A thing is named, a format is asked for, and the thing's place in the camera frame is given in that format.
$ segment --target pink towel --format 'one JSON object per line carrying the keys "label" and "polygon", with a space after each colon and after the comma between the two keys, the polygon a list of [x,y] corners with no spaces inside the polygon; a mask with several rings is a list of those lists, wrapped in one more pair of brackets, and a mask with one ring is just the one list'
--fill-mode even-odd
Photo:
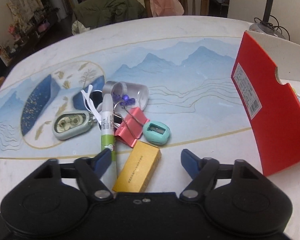
{"label": "pink towel", "polygon": [[185,12],[178,0],[150,0],[153,17],[183,15]]}

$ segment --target pink binder clip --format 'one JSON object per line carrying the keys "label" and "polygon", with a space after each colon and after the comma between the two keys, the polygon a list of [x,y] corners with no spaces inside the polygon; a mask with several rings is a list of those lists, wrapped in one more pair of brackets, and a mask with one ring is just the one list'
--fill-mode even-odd
{"label": "pink binder clip", "polygon": [[129,111],[126,110],[124,101],[119,101],[115,104],[114,110],[121,102],[123,102],[123,108],[128,114],[123,118],[120,114],[115,113],[115,115],[122,119],[122,123],[117,128],[114,135],[119,141],[133,148],[142,135],[143,125],[149,122],[150,119],[146,118],[140,107],[131,108]]}

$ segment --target floor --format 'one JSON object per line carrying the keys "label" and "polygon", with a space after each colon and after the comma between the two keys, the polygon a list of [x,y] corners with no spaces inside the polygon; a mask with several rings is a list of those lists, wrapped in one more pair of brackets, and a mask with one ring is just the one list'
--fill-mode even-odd
{"label": "floor", "polygon": [[53,25],[50,30],[42,37],[39,43],[35,46],[34,52],[39,51],[53,43],[61,41],[72,36],[72,15],[62,19],[60,22]]}

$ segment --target pencil sharpener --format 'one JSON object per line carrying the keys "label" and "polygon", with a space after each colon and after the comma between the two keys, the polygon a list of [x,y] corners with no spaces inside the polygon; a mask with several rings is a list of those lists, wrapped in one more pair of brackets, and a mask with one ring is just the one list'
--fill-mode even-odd
{"label": "pencil sharpener", "polygon": [[171,134],[170,128],[162,122],[147,122],[142,129],[143,135],[150,143],[164,145],[167,143]]}
{"label": "pencil sharpener", "polygon": [[66,140],[88,131],[93,126],[88,111],[73,111],[59,115],[53,124],[53,134],[59,140]]}

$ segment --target clear plastic container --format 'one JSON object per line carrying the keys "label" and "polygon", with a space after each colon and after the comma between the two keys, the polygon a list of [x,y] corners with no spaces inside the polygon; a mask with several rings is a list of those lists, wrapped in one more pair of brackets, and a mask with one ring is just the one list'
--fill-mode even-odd
{"label": "clear plastic container", "polygon": [[126,107],[140,107],[144,110],[149,99],[149,90],[145,85],[108,81],[102,89],[102,94],[111,94],[114,104],[125,101]]}

